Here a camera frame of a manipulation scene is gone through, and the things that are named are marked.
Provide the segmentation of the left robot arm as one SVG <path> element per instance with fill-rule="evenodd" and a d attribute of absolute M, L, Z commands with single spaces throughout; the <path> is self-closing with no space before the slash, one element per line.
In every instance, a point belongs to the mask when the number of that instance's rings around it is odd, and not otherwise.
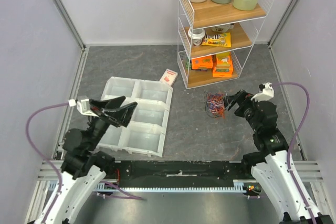
<path fill-rule="evenodd" d="M 124 104 L 125 100 L 125 96 L 109 100 L 83 97 L 67 102 L 89 118 L 88 128 L 65 133 L 64 161 L 60 168 L 51 164 L 58 177 L 56 188 L 35 223 L 74 223 L 94 188 L 114 175 L 114 157 L 95 149 L 110 126 L 129 125 L 138 104 Z"/>

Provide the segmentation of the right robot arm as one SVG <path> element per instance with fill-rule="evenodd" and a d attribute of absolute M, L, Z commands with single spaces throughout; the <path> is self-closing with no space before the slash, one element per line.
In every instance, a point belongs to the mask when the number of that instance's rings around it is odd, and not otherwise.
<path fill-rule="evenodd" d="M 257 152 L 245 154 L 241 174 L 259 183 L 272 203 L 280 223 L 332 223 L 307 192 L 295 166 L 289 145 L 277 128 L 277 107 L 270 101 L 257 101 L 244 90 L 223 98 L 224 107 L 244 118 L 253 130 Z"/>

